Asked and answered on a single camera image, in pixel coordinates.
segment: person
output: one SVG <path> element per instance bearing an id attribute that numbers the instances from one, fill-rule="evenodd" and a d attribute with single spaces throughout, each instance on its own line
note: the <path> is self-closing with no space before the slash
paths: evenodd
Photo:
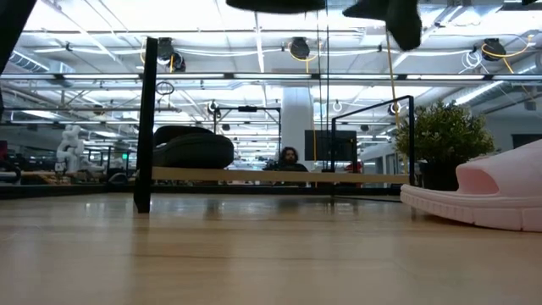
<path id="1" fill-rule="evenodd" d="M 294 147 L 285 147 L 280 152 L 279 158 L 279 170 L 281 171 L 303 171 L 307 172 L 308 169 L 303 164 L 299 164 L 299 155 Z"/>

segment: potted plant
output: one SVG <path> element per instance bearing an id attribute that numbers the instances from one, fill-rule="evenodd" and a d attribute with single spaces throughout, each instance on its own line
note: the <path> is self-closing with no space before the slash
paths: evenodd
<path id="1" fill-rule="evenodd" d="M 420 163 L 423 187 L 456 191 L 456 167 L 471 158 L 494 151 L 493 138 L 482 116 L 472 116 L 453 103 L 416 107 L 414 152 Z M 408 120 L 397 129 L 395 149 L 408 156 Z"/>

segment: wooden plank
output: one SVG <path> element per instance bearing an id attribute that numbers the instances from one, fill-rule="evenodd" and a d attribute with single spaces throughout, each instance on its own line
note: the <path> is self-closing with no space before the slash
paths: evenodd
<path id="1" fill-rule="evenodd" d="M 288 182 L 408 183 L 407 175 L 364 175 L 342 173 L 305 173 L 227 169 L 152 168 L 154 180 L 244 180 Z"/>

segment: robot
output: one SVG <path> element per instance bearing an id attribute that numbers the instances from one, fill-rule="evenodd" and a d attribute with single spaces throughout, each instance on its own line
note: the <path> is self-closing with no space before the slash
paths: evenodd
<path id="1" fill-rule="evenodd" d="M 62 132 L 62 141 L 57 148 L 55 171 L 75 173 L 80 168 L 80 156 L 85 150 L 83 140 L 79 139 L 81 128 L 78 125 L 67 125 Z"/>

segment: green plant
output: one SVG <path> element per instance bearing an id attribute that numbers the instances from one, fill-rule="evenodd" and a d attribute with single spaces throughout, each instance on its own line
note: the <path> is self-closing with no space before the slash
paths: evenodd
<path id="1" fill-rule="evenodd" d="M 416 107 L 414 153 L 431 164 L 462 164 L 494 151 L 493 138 L 484 129 L 484 117 L 471 116 L 465 108 L 437 102 Z M 397 129 L 396 151 L 408 156 L 408 121 Z"/>

